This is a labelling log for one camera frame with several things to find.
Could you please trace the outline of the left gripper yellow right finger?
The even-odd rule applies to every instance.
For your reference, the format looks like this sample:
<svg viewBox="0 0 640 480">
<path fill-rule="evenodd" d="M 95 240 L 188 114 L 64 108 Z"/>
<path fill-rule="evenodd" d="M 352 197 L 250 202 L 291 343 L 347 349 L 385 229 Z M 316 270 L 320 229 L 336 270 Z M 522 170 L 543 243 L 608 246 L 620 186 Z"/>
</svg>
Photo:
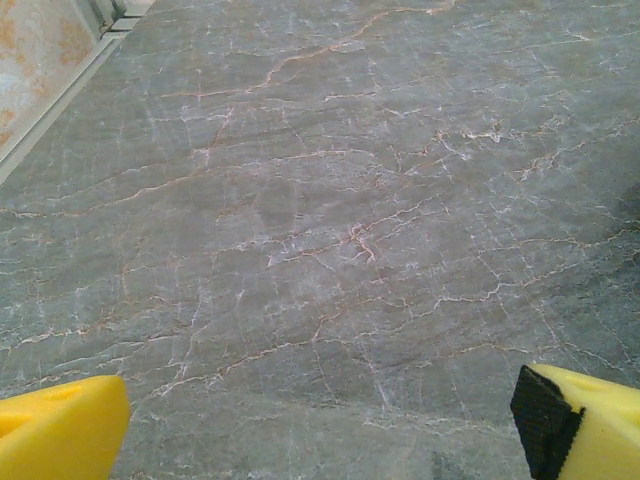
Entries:
<svg viewBox="0 0 640 480">
<path fill-rule="evenodd" d="M 639 478 L 637 389 L 524 365 L 510 409 L 533 479 Z"/>
</svg>

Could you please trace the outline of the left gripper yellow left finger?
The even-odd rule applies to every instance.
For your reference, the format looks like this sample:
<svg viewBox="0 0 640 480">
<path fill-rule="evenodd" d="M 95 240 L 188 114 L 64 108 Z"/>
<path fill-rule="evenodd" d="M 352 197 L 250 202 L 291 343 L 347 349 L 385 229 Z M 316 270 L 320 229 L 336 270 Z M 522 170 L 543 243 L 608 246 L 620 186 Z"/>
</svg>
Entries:
<svg viewBox="0 0 640 480">
<path fill-rule="evenodd" d="M 1 401 L 1 477 L 107 479 L 126 435 L 124 380 L 94 376 Z"/>
</svg>

